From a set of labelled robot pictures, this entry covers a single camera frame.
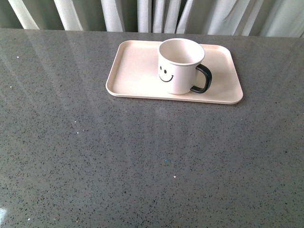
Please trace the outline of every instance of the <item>mug rim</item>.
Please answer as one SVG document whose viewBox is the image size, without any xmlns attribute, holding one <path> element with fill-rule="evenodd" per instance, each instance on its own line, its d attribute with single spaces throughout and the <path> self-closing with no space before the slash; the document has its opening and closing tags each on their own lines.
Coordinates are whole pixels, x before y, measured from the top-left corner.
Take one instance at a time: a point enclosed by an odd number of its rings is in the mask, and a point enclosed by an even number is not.
<svg viewBox="0 0 304 228">
<path fill-rule="evenodd" d="M 170 42 L 170 41 L 173 41 L 173 40 L 182 40 L 182 41 L 185 41 L 185 42 L 190 42 L 194 45 L 196 45 L 199 49 L 201 49 L 201 52 L 203 53 L 202 54 L 202 57 L 200 58 L 200 60 L 198 61 L 195 61 L 195 62 L 191 62 L 191 63 L 179 63 L 179 62 L 174 62 L 174 61 L 171 61 L 169 59 L 167 59 L 160 51 L 161 49 L 161 46 L 167 42 Z M 158 54 L 159 56 L 161 56 L 162 58 L 164 58 L 167 62 L 173 64 L 173 65 L 176 65 L 176 66 L 192 66 L 192 65 L 195 65 L 195 64 L 199 64 L 202 62 L 202 60 L 204 59 L 205 55 L 206 55 L 206 52 L 205 52 L 205 49 L 197 42 L 191 40 L 191 39 L 185 39 L 185 38 L 171 38 L 171 39 L 167 39 L 167 40 L 164 40 L 162 43 L 160 43 L 160 45 L 158 46 L 157 48 L 157 51 L 158 51 Z"/>
</svg>

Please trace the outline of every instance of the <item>smiley face mouth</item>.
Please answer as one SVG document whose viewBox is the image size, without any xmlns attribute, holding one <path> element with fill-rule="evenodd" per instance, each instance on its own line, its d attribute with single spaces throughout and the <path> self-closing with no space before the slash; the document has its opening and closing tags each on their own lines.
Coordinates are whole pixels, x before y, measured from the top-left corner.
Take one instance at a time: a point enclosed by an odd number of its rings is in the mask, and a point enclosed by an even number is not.
<svg viewBox="0 0 304 228">
<path fill-rule="evenodd" d="M 163 80 L 162 77 L 160 76 L 160 74 L 158 74 L 158 77 L 160 77 L 161 81 L 163 81 L 163 82 L 170 82 L 174 76 L 171 75 L 171 78 L 168 81 Z"/>
</svg>

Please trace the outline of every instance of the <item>pink tray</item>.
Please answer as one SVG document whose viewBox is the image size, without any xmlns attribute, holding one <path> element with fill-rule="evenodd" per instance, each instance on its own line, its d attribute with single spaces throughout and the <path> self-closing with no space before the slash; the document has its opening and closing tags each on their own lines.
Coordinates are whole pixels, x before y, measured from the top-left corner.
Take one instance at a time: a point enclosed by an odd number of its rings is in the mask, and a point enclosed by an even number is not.
<svg viewBox="0 0 304 228">
<path fill-rule="evenodd" d="M 243 91 L 233 64 L 231 53 L 223 46 L 201 44 L 206 51 L 202 64 L 212 72 L 212 83 L 203 94 L 188 92 L 173 95 L 164 92 L 157 78 L 157 47 L 160 42 L 129 40 L 123 42 L 113 62 L 106 89 L 113 96 L 190 101 L 216 104 L 235 104 Z M 204 86 L 198 76 L 196 86 Z"/>
</svg>

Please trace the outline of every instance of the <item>smiley face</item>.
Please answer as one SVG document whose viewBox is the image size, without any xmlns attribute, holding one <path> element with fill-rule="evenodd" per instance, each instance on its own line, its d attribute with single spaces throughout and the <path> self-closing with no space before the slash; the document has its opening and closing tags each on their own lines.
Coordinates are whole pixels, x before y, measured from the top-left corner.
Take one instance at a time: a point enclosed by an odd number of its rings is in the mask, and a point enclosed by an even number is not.
<svg viewBox="0 0 304 228">
<path fill-rule="evenodd" d="M 167 73 L 167 70 L 165 70 L 165 69 L 163 70 L 163 72 L 164 72 L 164 74 L 162 74 L 162 76 L 160 74 L 158 74 L 158 77 L 160 77 L 161 81 L 163 81 L 163 82 L 170 82 L 173 79 L 174 76 L 169 75 Z"/>
</svg>

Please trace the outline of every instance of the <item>curtain fold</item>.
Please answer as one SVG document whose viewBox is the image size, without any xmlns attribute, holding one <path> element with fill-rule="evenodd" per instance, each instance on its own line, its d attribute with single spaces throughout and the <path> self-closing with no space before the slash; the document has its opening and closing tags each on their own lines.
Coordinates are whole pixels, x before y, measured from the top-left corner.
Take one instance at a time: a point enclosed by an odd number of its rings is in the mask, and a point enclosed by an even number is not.
<svg viewBox="0 0 304 228">
<path fill-rule="evenodd" d="M 0 28 L 304 36 L 304 0 L 1 0 Z"/>
</svg>

